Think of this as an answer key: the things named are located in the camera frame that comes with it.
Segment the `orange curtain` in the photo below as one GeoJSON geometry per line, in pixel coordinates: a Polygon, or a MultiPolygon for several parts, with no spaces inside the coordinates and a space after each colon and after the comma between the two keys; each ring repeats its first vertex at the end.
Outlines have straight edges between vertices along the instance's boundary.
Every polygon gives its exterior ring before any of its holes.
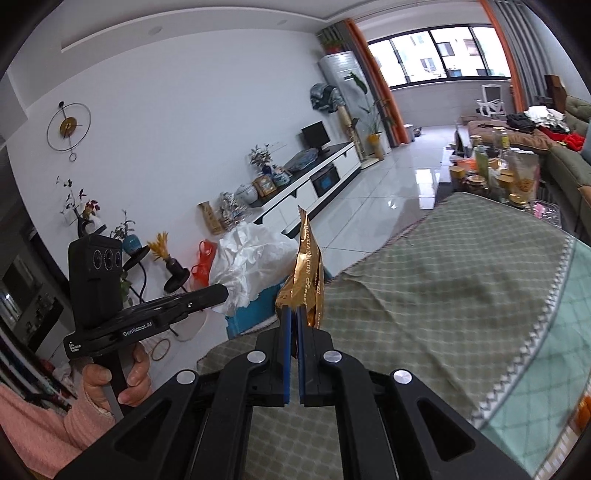
{"type": "Polygon", "coordinates": [[[491,21],[492,26],[495,27],[496,34],[499,37],[501,45],[503,46],[503,51],[505,52],[505,58],[507,59],[509,71],[511,72],[511,83],[513,84],[513,99],[515,101],[515,111],[524,112],[525,110],[527,110],[527,105],[525,101],[525,94],[523,91],[523,84],[521,83],[521,78],[519,78],[519,71],[517,70],[517,65],[515,64],[513,53],[509,48],[509,42],[507,42],[507,38],[505,37],[505,32],[503,32],[501,24],[497,20],[495,13],[493,12],[488,0],[480,0],[480,4],[482,5],[482,8],[488,15],[488,18],[491,21]]]}
{"type": "Polygon", "coordinates": [[[356,44],[357,52],[361,53],[361,55],[363,56],[363,62],[368,66],[369,71],[365,72],[365,74],[369,76],[368,80],[370,80],[376,88],[379,99],[385,101],[385,113],[392,120],[394,120],[394,124],[391,126],[394,138],[399,144],[408,143],[408,134],[406,132],[406,129],[404,128],[404,122],[402,121],[400,110],[398,110],[398,105],[396,105],[396,102],[394,101],[392,92],[390,91],[390,88],[388,87],[386,80],[384,80],[384,76],[382,75],[378,63],[375,61],[375,58],[369,49],[365,37],[361,33],[361,30],[357,27],[355,22],[350,18],[345,20],[345,26],[349,30],[349,34],[351,35],[351,38],[356,44]]]}

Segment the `metal bolt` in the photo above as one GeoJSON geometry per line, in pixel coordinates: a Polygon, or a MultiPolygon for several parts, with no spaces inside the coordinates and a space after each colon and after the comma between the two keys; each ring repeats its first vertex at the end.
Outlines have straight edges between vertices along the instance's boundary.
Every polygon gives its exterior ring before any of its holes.
{"type": "Polygon", "coordinates": [[[336,350],[328,350],[324,352],[322,358],[324,358],[324,360],[326,360],[328,363],[337,364],[343,359],[343,355],[341,355],[340,352],[337,352],[336,350]]]}
{"type": "Polygon", "coordinates": [[[189,385],[195,381],[195,373],[190,370],[183,370],[177,374],[177,382],[181,385],[189,385]]]}
{"type": "Polygon", "coordinates": [[[248,358],[248,361],[252,364],[261,364],[265,361],[265,358],[267,358],[267,356],[265,355],[265,352],[261,352],[260,350],[253,350],[246,356],[246,358],[248,358]]]}
{"type": "Polygon", "coordinates": [[[411,372],[407,370],[396,370],[392,376],[396,383],[402,383],[403,385],[409,384],[413,379],[411,372]]]}

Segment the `hand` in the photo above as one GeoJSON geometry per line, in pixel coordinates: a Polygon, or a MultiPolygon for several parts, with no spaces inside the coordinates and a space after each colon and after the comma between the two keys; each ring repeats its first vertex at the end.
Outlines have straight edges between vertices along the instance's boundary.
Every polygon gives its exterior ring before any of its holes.
{"type": "MultiPolygon", "coordinates": [[[[117,401],[122,405],[137,407],[152,394],[152,381],[148,376],[150,358],[141,343],[135,345],[133,353],[135,363],[127,377],[126,388],[119,394],[117,401]]],[[[102,386],[111,381],[111,372],[97,364],[89,364],[82,370],[83,388],[95,405],[111,411],[109,401],[103,393],[102,386]]]]}

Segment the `computer monitor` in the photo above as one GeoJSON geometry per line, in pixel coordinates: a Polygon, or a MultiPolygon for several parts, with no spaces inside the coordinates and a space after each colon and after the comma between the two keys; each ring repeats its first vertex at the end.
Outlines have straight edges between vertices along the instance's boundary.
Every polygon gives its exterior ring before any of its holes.
{"type": "Polygon", "coordinates": [[[309,125],[301,129],[304,139],[310,148],[318,149],[318,154],[326,153],[328,150],[322,150],[322,146],[330,142],[328,133],[322,122],[309,125]]]}

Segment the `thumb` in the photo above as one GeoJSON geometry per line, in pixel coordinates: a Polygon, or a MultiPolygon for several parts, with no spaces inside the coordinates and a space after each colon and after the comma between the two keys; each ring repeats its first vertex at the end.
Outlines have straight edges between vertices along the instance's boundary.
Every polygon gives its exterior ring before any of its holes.
{"type": "Polygon", "coordinates": [[[86,365],[82,370],[84,391],[95,405],[109,411],[109,401],[102,387],[111,381],[111,377],[108,369],[96,364],[86,365]]]}

